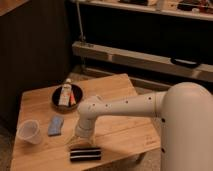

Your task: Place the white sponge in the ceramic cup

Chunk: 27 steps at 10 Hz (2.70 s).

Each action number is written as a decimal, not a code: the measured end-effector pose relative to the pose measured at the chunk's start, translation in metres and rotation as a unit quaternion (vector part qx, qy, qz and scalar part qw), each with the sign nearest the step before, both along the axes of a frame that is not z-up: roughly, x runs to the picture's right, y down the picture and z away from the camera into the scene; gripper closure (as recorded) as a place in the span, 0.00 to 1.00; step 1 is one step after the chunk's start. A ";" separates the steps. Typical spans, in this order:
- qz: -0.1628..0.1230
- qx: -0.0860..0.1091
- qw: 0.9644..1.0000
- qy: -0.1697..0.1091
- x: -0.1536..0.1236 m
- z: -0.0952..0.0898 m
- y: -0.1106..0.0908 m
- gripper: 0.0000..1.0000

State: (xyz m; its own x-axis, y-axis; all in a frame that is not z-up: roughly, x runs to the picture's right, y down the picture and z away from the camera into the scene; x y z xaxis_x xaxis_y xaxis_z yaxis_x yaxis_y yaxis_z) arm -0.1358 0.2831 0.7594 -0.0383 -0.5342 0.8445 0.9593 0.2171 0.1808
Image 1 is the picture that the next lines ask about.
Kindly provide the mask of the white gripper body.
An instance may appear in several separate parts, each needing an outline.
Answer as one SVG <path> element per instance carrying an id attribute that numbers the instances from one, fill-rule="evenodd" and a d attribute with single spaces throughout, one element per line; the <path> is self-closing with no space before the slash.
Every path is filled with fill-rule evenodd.
<path id="1" fill-rule="evenodd" d="M 89 139 L 94 135 L 95 125 L 81 125 L 78 123 L 75 127 L 75 135 L 80 138 L 87 138 Z"/>

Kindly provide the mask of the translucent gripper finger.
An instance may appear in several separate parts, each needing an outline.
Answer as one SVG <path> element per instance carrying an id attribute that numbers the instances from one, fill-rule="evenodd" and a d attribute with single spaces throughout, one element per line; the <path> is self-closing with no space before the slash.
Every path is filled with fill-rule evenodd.
<path id="1" fill-rule="evenodd" d="M 91 145 L 92 146 L 96 145 L 96 143 L 95 143 L 95 137 L 94 136 L 91 137 L 90 141 L 91 141 Z"/>
<path id="2" fill-rule="evenodd" d="M 74 143 L 76 140 L 77 140 L 77 136 L 76 135 L 73 135 L 71 138 L 70 138 L 70 140 L 69 140 L 69 143 L 68 144 L 72 144 L 72 143 Z"/>

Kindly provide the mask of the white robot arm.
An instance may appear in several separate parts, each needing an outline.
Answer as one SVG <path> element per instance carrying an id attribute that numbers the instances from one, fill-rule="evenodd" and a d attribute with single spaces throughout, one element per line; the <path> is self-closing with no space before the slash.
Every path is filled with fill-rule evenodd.
<path id="1" fill-rule="evenodd" d="M 161 128 L 161 171 L 213 171 L 213 94 L 203 86 L 178 83 L 163 92 L 121 100 L 98 96 L 78 105 L 74 135 L 90 138 L 100 116 L 156 117 Z"/>

